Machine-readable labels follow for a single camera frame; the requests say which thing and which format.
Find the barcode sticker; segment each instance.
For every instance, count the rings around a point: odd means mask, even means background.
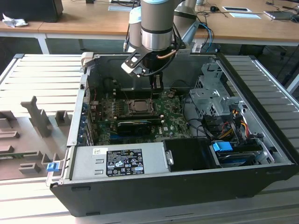
[[[108,148],[94,148],[93,155],[106,155]]]

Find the computer case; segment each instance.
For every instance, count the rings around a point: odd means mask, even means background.
[[[62,14],[61,0],[0,0],[0,12],[14,19],[57,22]]]

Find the green circuit board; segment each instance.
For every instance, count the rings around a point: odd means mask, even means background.
[[[152,126],[149,135],[120,137],[116,130],[119,121],[115,119],[112,107],[113,104],[122,105],[121,112],[126,114],[129,111],[126,100],[117,100],[112,96],[102,98],[100,104],[103,107],[104,114],[102,119],[97,120],[94,124],[99,139],[97,145],[161,142],[164,139],[191,137],[187,123],[181,113],[179,96],[169,98],[167,92],[164,92],[157,99],[153,99],[152,102],[155,112],[164,115],[164,123],[159,126]]]

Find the motherboard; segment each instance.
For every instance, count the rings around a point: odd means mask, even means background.
[[[190,138],[179,96],[161,93],[155,99],[116,99],[106,94],[93,111],[96,145],[161,142]]]

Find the computer mouse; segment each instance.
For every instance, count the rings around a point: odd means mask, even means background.
[[[291,17],[292,22],[299,22],[299,15],[293,15]]]

